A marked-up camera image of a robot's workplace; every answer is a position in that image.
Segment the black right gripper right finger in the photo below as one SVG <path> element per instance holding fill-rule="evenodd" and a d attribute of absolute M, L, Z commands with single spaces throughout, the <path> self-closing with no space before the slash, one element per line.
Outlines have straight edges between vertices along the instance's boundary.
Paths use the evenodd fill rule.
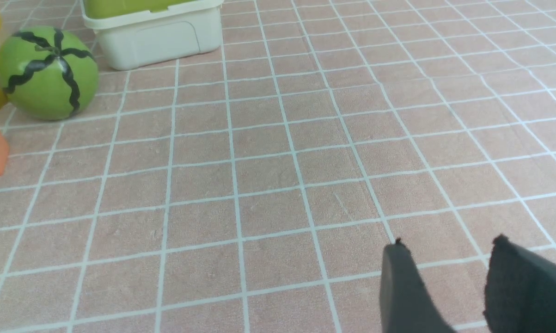
<path fill-rule="evenodd" d="M 556 264 L 503 234 L 493 241 L 483 294 L 492 333 L 556 333 Z"/>

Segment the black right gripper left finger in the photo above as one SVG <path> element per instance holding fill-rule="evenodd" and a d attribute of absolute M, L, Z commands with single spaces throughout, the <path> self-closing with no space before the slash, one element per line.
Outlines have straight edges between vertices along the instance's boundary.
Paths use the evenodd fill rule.
<path fill-rule="evenodd" d="M 383 251 L 380 318 L 384 333 L 453 333 L 436 308 L 411 251 L 397 238 Z"/>

